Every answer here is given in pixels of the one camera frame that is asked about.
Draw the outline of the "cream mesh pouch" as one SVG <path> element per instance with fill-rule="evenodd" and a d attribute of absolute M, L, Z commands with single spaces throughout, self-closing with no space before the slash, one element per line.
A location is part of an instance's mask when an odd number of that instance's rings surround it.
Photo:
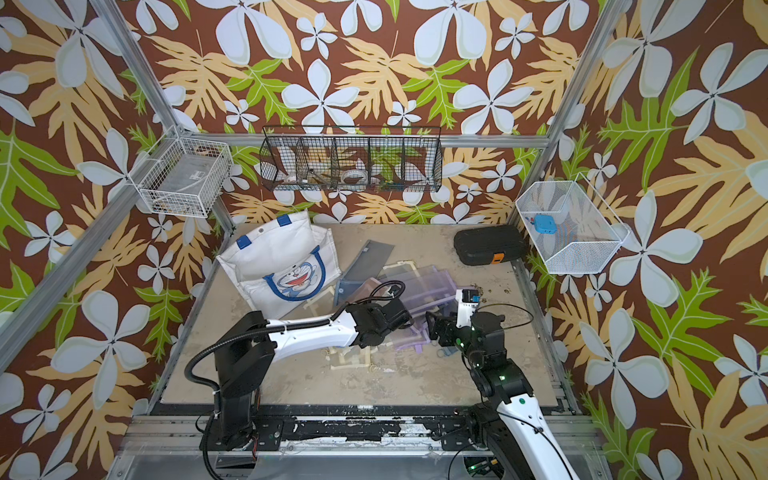
<path fill-rule="evenodd" d="M 334 306 L 334 296 L 335 287 L 329 286 L 322 290 L 317 297 L 308 300 L 303 309 L 313 315 L 327 313 Z M 371 367 L 370 351 L 357 346 L 327 347 L 323 350 L 323 354 L 332 371 L 369 369 Z"/>

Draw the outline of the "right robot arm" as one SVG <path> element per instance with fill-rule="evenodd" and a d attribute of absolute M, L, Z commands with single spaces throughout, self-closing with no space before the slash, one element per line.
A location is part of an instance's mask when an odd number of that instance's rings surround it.
<path fill-rule="evenodd" d="M 502 315 L 489 312 L 465 322 L 456 314 L 426 314 L 430 338 L 459 350 L 483 398 L 469 409 L 471 441 L 492 452 L 505 479 L 576 479 L 532 385 L 508 357 L 503 322 Z"/>

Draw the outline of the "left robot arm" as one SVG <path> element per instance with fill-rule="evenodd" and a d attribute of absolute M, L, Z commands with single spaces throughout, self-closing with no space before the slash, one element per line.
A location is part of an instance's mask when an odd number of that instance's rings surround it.
<path fill-rule="evenodd" d="M 252 441 L 257 393 L 272 364 L 326 348 L 375 347 L 411 320 L 395 298 L 355 301 L 329 315 L 298 320 L 268 320 L 260 311 L 247 313 L 185 365 L 185 378 L 213 394 L 200 449 L 232 451 Z"/>

